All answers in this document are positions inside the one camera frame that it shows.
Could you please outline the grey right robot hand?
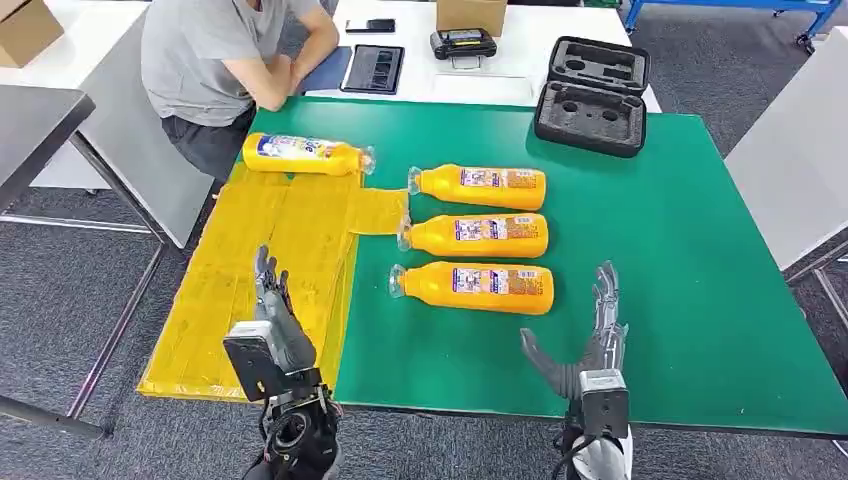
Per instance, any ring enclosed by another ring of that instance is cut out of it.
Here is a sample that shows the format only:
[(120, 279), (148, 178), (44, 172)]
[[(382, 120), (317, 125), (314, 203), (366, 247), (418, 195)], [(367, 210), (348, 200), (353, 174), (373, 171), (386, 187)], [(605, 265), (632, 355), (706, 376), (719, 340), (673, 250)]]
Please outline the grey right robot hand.
[(622, 370), (625, 339), (629, 326), (618, 321), (619, 277), (610, 260), (596, 269), (592, 285), (595, 299), (594, 327), (584, 353), (576, 363), (555, 362), (540, 349), (535, 334), (529, 328), (520, 329), (521, 349), (525, 357), (541, 374), (555, 394), (575, 400), (581, 396), (580, 373), (615, 369)]

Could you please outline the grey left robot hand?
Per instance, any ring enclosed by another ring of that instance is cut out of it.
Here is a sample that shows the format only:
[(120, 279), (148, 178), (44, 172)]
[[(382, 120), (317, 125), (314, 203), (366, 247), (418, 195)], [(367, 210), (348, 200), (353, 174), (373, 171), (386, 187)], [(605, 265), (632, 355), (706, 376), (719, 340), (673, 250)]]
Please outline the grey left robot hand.
[(316, 350), (294, 312), (288, 287), (289, 271), (277, 271), (277, 259), (261, 244), (254, 260), (257, 321), (271, 323), (277, 364), (286, 372), (312, 368)]

